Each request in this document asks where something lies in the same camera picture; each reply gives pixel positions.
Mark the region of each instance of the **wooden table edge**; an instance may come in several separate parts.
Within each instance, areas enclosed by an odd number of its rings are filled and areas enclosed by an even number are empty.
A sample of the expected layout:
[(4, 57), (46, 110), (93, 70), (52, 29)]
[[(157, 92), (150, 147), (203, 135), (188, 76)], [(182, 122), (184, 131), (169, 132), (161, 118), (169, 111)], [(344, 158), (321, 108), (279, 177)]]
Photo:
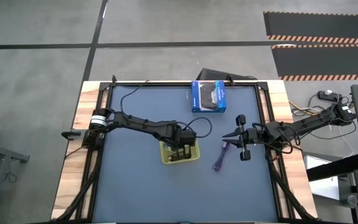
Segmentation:
[[(189, 83), (192, 80), (156, 80), (149, 81), (150, 83)], [(74, 129), (86, 129), (89, 125), (89, 120), (91, 113), (96, 106), (96, 98), (98, 95), (99, 84), (101, 82), (111, 82), (111, 81), (87, 81), (83, 83), (81, 94), (78, 99), (78, 105), (76, 108), (73, 128)], [(141, 81), (117, 81), (117, 83), (142, 83)], [(284, 122), (293, 122), (290, 105), (288, 102), (287, 92), (285, 90), (285, 85), (283, 80), (234, 80), (236, 83), (257, 83), (257, 82), (267, 82), (269, 88), (269, 95), (272, 102), (273, 114), (276, 121)], [(268, 113), (266, 113), (266, 102), (262, 99), (262, 104), (264, 106), (264, 115), (268, 119)], [(68, 147), (66, 148), (67, 153), (78, 148), (81, 144), (80, 140), (70, 141)], [(57, 218), (60, 214), (64, 212), (67, 207), (67, 203), (71, 202), (75, 195), (78, 193), (80, 188), (80, 182), (82, 178), (81, 173), (74, 169), (75, 166), (80, 166), (85, 162), (85, 153), (79, 151), (76, 153), (74, 158), (71, 158), (70, 161), (63, 162), (62, 173), (60, 174), (59, 184), (57, 188), (57, 193), (55, 196), (55, 201), (53, 204), (53, 210), (51, 218)], [(300, 201), (302, 206), (312, 214), (314, 217), (317, 217), (316, 207), (314, 205), (313, 196), (311, 194), (310, 185), (308, 182), (305, 165), (303, 163), (303, 158), (299, 150), (295, 150), (292, 154), (284, 154), (284, 165), (287, 172), (288, 181), (290, 184), (291, 191), (295, 194), (297, 199)], [(283, 214), (288, 215), (286, 209), (285, 197), (283, 192), (279, 190), (280, 203), (282, 205)]]

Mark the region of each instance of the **hazard stripe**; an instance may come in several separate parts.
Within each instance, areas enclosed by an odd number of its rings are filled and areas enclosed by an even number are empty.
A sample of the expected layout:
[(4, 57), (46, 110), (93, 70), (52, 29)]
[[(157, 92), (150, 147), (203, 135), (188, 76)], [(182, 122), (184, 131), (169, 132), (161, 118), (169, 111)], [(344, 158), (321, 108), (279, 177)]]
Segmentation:
[(358, 74), (348, 75), (284, 75), (279, 77), (284, 81), (335, 81), (358, 80)]
[(302, 42), (322, 42), (322, 43), (339, 43), (339, 44), (358, 44), (358, 38), (345, 37), (305, 37), (296, 35), (268, 35), (269, 40), (290, 40)]
[(282, 13), (282, 14), (311, 14), (311, 15), (326, 15), (326, 16), (358, 16), (358, 14), (340, 14), (340, 13), (264, 11), (264, 14), (266, 14), (266, 13)]
[(305, 47), (358, 47), (358, 44), (313, 44), (313, 45), (273, 45), (276, 48), (305, 48)]

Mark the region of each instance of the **desk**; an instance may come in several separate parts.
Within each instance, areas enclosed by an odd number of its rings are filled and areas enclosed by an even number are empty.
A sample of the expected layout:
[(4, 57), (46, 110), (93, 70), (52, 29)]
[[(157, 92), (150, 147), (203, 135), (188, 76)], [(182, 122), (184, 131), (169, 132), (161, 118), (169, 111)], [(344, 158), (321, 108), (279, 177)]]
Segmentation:
[[(275, 119), (277, 121), (292, 122), (293, 120), (290, 106), (288, 104), (284, 82), (281, 80), (271, 80), (267, 81), (267, 83)], [(100, 82), (84, 82), (76, 109), (73, 129), (88, 128), (92, 111), (96, 106), (99, 84)], [(264, 107), (265, 120), (268, 122), (269, 115), (264, 97), (262, 97), (262, 106)], [(67, 153), (70, 153), (71, 151), (79, 148), (80, 145), (81, 140), (70, 141)], [(85, 157), (86, 150), (81, 149), (75, 154), (72, 154), (70, 158), (65, 161), (57, 190), (55, 204), (53, 207), (52, 218), (57, 218), (60, 214), (62, 214), (67, 206), (71, 203), (75, 195), (78, 193), (83, 175)], [(283, 159), (287, 172), (287, 178), (292, 192), (295, 194), (302, 206), (304, 206), (310, 214), (317, 217), (301, 152), (294, 151), (292, 154), (284, 154)], [(89, 195), (90, 190), (85, 197), (85, 203), (83, 207), (83, 211), (85, 212), (83, 212), (83, 216), (86, 216), (86, 211), (88, 210), (87, 201), (89, 200)], [(282, 204), (283, 208), (283, 216), (287, 217), (288, 211), (286, 210), (287, 206), (285, 203), (285, 198), (280, 190), (279, 195), (280, 203)]]

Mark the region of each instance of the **product box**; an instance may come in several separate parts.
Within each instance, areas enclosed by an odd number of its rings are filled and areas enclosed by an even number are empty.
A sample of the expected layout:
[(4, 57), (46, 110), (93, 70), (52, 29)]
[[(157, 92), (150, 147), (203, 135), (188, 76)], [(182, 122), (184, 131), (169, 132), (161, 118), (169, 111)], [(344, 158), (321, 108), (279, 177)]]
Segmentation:
[(192, 81), (192, 112), (218, 112), (226, 110), (226, 96), (223, 81)]

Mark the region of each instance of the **blue mat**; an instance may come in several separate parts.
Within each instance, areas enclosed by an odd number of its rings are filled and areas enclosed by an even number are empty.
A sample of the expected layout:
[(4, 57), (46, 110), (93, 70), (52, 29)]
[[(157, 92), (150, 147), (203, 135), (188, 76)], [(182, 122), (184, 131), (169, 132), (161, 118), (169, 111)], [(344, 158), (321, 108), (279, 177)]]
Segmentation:
[[(117, 86), (112, 108), (134, 88)], [(117, 129), (109, 133), (96, 196), (94, 222), (244, 222), (277, 221), (269, 169), (261, 145), (249, 146), (252, 159), (240, 161), (231, 146), (222, 169), (213, 164), (221, 153), (222, 135), (234, 131), (235, 117), (247, 116), (247, 127), (259, 123), (254, 87), (227, 87), (225, 113), (192, 113), (190, 87), (142, 87), (124, 100), (124, 112), (151, 121), (188, 123), (205, 116), (212, 133), (199, 139), (201, 157), (165, 165), (153, 136)], [(206, 121), (191, 127), (199, 136)]]

